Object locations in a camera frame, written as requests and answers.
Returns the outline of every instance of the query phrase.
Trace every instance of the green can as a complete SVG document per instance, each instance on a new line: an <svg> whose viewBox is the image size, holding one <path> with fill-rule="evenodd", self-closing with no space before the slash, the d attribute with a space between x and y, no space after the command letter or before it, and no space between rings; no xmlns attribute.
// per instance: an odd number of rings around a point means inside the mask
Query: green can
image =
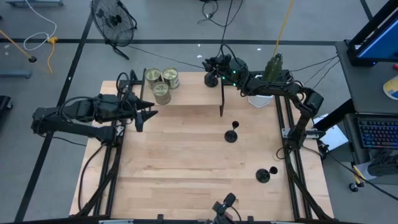
<svg viewBox="0 0 398 224"><path fill-rule="evenodd" d="M175 68L168 67L162 72L163 81L168 84L170 89L175 89L180 85L180 80L178 79L178 71Z"/></svg>
<svg viewBox="0 0 398 224"><path fill-rule="evenodd" d="M155 100L160 105L166 105L172 99L169 86L165 82L157 82L152 88Z"/></svg>
<svg viewBox="0 0 398 224"><path fill-rule="evenodd" d="M145 79L148 82L149 88L152 89L155 83L162 81L161 72L157 68L149 68L145 71Z"/></svg>

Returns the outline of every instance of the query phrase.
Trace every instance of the white cable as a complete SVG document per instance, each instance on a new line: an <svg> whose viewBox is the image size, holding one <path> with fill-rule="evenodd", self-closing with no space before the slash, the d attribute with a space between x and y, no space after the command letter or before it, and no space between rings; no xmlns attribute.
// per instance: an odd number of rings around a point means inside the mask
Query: white cable
<svg viewBox="0 0 398 224"><path fill-rule="evenodd" d="M57 25L56 25L56 23L54 23L54 22L51 21L50 19L47 19L46 17L44 17L44 16L40 15L39 13L37 13L37 12L33 9L33 7L29 4L29 2L28 2L27 0L25 0L25 2L26 2L26 4L30 7L30 9L31 9L34 13L36 13L36 15L40 16L41 18L45 19L46 21L51 22L51 23L54 24L54 26L55 26L55 27L54 27L54 32L52 32L51 35L49 35L48 33L45 33L45 32L38 32L38 33L33 34L33 35L31 35L30 37L26 38L26 40L24 41L24 48L25 48L25 50L36 50L36 49L38 49L39 47L41 47L44 43L46 43L46 41L54 35L55 31L57 30ZM40 35L40 34L46 35L47 38L46 38L41 44L39 44L38 46L36 46L36 47L34 47L34 48L32 48L32 49L28 49L28 48L26 47L26 42L27 42L30 38L32 38L32 37L34 37L34 36L36 36L36 35Z"/></svg>

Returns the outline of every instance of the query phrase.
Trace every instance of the table leg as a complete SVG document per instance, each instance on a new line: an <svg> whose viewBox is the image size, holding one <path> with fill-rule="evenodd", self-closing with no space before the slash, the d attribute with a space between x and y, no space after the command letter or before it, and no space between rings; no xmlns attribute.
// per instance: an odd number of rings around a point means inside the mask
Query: table leg
<svg viewBox="0 0 398 224"><path fill-rule="evenodd" d="M326 118L320 120L314 125L314 128L317 128L319 131L326 131L327 129L333 127L333 125L342 121L344 119L344 115L350 113L355 113L352 99L347 100L345 103L331 112Z"/></svg>
<svg viewBox="0 0 398 224"><path fill-rule="evenodd" d="M220 105L220 117L223 116L223 113L224 113L224 102L225 102L225 98L224 98L224 82L223 82L222 79L221 79L221 98L222 98L222 102L221 102L221 105Z"/></svg>

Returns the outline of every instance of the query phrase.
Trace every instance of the can lid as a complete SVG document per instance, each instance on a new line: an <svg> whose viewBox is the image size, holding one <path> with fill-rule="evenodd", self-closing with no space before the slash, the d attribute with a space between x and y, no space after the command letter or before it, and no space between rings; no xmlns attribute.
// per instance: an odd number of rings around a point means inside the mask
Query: can lid
<svg viewBox="0 0 398 224"><path fill-rule="evenodd" d="M163 70L163 78L165 79L173 80L177 75L178 71L175 68L165 68L165 70Z"/></svg>
<svg viewBox="0 0 398 224"><path fill-rule="evenodd" d="M145 78L147 80L156 80L160 77L160 70L157 68L149 68L145 71Z"/></svg>
<svg viewBox="0 0 398 224"><path fill-rule="evenodd" d="M155 96L163 96L169 91L169 86L164 82L157 82L152 87Z"/></svg>

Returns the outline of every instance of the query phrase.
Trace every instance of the white paper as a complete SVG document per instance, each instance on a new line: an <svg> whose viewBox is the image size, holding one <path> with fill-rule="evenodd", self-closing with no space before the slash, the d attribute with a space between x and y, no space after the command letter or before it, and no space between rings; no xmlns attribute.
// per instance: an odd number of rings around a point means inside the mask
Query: white paper
<svg viewBox="0 0 398 224"><path fill-rule="evenodd" d="M318 118L313 120L314 124L318 123L320 120L328 116L328 114L324 114ZM329 145L329 151L334 150L335 148L341 146L348 142L346 136L341 132L340 128L337 125L334 125L329 130L326 131L325 136L321 138L322 142Z"/></svg>

